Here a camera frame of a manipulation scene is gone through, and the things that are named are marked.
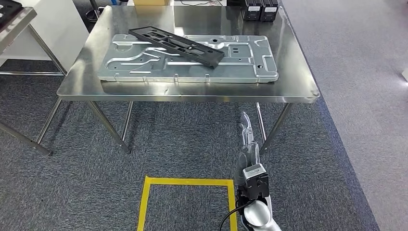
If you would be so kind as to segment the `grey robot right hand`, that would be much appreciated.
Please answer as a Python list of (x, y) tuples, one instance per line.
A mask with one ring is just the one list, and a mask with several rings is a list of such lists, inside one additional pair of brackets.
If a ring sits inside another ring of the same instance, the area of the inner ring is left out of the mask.
[(241, 113), (240, 125), (242, 128), (243, 146), (238, 154), (237, 169), (234, 181), (237, 185), (245, 184), (243, 170), (247, 167), (256, 165), (260, 161), (258, 143), (254, 140), (254, 132), (250, 118), (246, 112)]

